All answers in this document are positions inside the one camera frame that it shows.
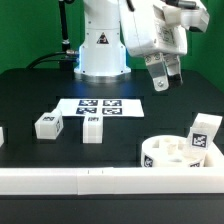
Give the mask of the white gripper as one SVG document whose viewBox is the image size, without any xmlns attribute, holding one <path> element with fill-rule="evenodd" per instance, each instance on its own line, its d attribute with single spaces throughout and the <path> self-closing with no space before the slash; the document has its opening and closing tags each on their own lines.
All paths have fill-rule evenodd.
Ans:
<svg viewBox="0 0 224 224">
<path fill-rule="evenodd" d="M 124 43 L 129 54 L 132 57 L 146 56 L 145 64 L 157 92 L 181 86 L 178 55 L 187 53 L 185 29 L 180 25 L 172 27 L 166 24 L 165 4 L 160 0 L 130 2 L 133 11 L 129 9 L 127 0 L 118 0 Z"/>
</svg>

